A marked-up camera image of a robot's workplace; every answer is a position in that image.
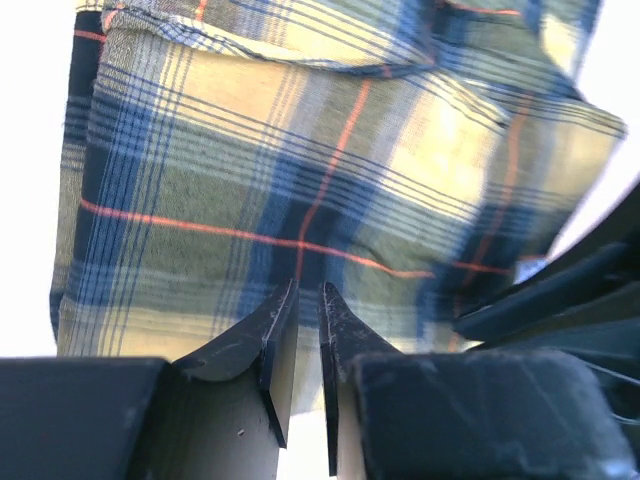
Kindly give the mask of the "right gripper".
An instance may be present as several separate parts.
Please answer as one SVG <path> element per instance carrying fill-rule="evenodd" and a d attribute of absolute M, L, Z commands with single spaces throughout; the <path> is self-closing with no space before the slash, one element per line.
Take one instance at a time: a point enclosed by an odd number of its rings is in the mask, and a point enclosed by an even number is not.
<path fill-rule="evenodd" d="M 639 392 L 639 191 L 530 279 L 462 315 L 485 349 L 556 348 L 618 395 Z"/>

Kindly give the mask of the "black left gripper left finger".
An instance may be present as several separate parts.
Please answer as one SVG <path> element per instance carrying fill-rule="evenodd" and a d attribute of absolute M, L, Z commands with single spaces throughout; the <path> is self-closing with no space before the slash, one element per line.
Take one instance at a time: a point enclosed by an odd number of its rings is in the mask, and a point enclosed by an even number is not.
<path fill-rule="evenodd" d="M 278 446 L 288 442 L 299 325 L 295 280 L 277 287 L 253 312 L 173 365 L 191 377 L 228 382 L 253 369 Z"/>

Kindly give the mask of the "yellow plaid long sleeve shirt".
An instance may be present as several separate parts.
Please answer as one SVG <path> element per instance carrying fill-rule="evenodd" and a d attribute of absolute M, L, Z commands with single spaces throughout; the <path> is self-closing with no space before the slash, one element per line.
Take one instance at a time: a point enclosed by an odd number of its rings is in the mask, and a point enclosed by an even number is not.
<path fill-rule="evenodd" d="M 80 1 L 51 323 L 63 356 L 178 359 L 296 280 L 399 349 L 541 259 L 624 138 L 576 77 L 596 1 Z"/>

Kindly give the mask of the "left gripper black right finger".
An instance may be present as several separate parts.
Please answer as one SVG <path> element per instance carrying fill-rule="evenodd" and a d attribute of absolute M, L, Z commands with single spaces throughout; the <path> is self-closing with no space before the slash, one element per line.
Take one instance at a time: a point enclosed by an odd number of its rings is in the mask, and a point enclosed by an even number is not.
<path fill-rule="evenodd" d="M 350 381 L 352 364 L 362 354 L 399 351 L 358 318 L 329 282 L 319 290 L 318 316 L 329 474 L 363 476 L 358 408 Z"/>

